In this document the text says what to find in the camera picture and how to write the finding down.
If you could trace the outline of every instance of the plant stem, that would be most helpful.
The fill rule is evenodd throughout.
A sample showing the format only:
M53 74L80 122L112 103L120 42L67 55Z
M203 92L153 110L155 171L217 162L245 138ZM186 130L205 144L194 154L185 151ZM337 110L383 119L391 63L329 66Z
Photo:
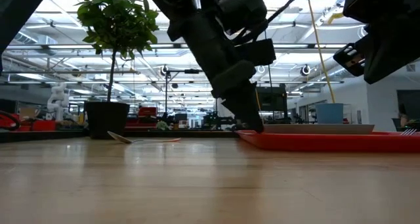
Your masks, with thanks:
M112 83L114 82L114 68L116 66L116 55L117 55L117 49L114 48L112 50L112 63L111 63L110 83L108 84L108 96L106 98L106 100L108 102L111 101Z

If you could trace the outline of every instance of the person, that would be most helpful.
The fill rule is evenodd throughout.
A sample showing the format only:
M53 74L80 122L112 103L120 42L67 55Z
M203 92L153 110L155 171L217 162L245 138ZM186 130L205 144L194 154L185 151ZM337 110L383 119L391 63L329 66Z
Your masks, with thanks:
M408 116L407 116L407 112L406 112L406 107L404 106L404 104L400 104L398 106L398 117L400 119L400 126L401 127L405 127L408 125Z

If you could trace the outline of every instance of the fluorescent light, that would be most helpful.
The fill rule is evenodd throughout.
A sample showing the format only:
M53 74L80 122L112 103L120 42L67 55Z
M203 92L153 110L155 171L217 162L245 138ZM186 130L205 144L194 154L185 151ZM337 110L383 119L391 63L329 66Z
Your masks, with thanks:
M22 32L18 32L20 35L23 35L23 36L25 36L25 37L27 37L28 39L30 39L30 40L32 40L32 41L34 41L34 42L38 42L36 39L34 39L34 38L32 38L31 36L29 36L29 35L27 35L27 34L24 34L24 33L22 33Z
M274 48L290 49L290 48L308 48L307 44L273 44Z
M77 82L59 82L59 81L54 82L54 81L47 81L47 82L44 82L44 83L50 83L50 84L54 84L54 83L76 84Z
M309 81L308 83L323 84L327 82L326 81ZM344 83L344 82L343 81L330 81L329 83Z
M91 93L93 93L92 91L83 90L83 89L73 89L73 91L75 91L76 93L81 93L81 94L91 94Z
M18 74L18 76L23 76L30 79L39 79L39 80L44 79L44 77L37 74Z
M151 48L174 48L173 44L150 44Z
M105 81L79 81L77 83L83 83L83 84L102 84L102 83L108 83Z
M6 82L11 84L41 84L42 82L38 81L12 81L12 82Z
M168 91L170 94L177 94L177 93L184 93L186 94L211 94L211 91L205 92L205 91Z
M48 45L50 49L93 49L91 45Z
M335 74L337 74L337 73L340 73L340 72L342 72L342 71L344 71L344 70L346 70L346 69L342 68L342 69L340 69L340 70L336 70L336 71L334 71L333 73L329 74L329 76L333 76L333 75L335 75Z
M42 49L40 45L9 45L6 50L38 50Z
M40 25L40 26L26 26L26 29L38 29L38 28L49 28L51 27L50 25Z
M70 64L70 63L67 63L67 62L63 62L63 64L65 64L66 66L70 66L71 68L75 68L75 69L79 69L78 67L76 67L76 66L74 66L74 65L72 65L72 64Z
M346 46L345 44L320 44L321 48L337 48L337 49L340 49L340 48L343 48L345 46Z
M121 91L121 92L125 91L125 88L123 86L119 85L118 83L113 84L112 87L114 89L117 89L118 91Z
M72 101L85 101L85 100L87 100L87 98L85 98L85 99L75 99L75 98L73 98L73 99L70 99L70 100L72 100Z

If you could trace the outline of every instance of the fork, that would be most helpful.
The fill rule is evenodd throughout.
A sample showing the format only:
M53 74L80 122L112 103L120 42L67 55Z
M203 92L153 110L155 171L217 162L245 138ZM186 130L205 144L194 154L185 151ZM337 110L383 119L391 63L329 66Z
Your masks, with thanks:
M416 129L406 129L404 132L401 133L402 136L410 136L414 135L417 132Z

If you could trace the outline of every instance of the cable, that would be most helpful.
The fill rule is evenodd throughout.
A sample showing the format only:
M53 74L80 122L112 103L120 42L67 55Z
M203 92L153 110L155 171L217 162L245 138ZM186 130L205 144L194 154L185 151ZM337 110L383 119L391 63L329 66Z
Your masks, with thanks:
M241 44L247 43L247 42L249 42L253 39L256 39L261 33L263 33L267 29L268 24L271 21L273 21L273 19L275 19L275 17L277 17L280 13L282 13L284 10L286 10L290 6L290 4L294 1L295 0L288 0L287 3L284 6L280 7L274 14L272 14L270 16L270 18L268 18L266 21L257 25L247 35L244 35L244 36L240 37L240 35L244 34L245 31L246 31L246 30L245 31L242 30L242 32L232 40L234 42L234 44L235 45L241 45Z
M2 119L2 117L11 120L14 123L14 126L11 126L11 127L0 126L0 129L7 129L9 131L15 131L15 130L19 129L20 121L18 119L16 119L15 117L13 117L12 115L10 115L7 112L0 111L0 120Z
M286 10L292 2L295 0L289 0L284 6L280 7L270 18L267 19L267 22L270 23L273 21L275 17L277 17L280 13L282 13L284 10Z
M264 125L264 118L263 118L263 115L261 114L261 105L260 105L260 99L258 98L257 88L255 88L255 96L257 97L257 104L258 104L258 109L259 109L258 114L260 114L262 124Z
M310 0L308 0L308 4L309 4L309 10L310 10L310 17L312 18L312 26L314 28L316 44L318 45L318 52L320 53L322 70L324 71L324 75L325 75L325 78L327 80L329 92L331 93L331 100L333 101L333 103L335 103L335 96L334 96L333 88L331 87L331 83L329 82L329 76L328 76L328 73L326 71L326 65L325 65L325 62L324 62L324 58L322 57L322 51L321 51L321 47L320 47L321 46L320 45L320 38L318 37L318 31L317 31L316 25L315 25L314 11L312 10L312 5L310 3Z
M286 5L289 6L290 3L292 3L294 0L289 0ZM280 11L280 9L278 9L271 17L273 17L276 13L278 12L278 14L280 14L282 11ZM264 30L264 38L267 39L267 30ZM271 101L274 101L274 92L273 92L273 82L272 82L272 78L271 78L271 69L270 69L270 65L268 65L268 77L270 78L270 97L271 97ZM274 106L273 106L273 120L275 120L275 113L274 113Z

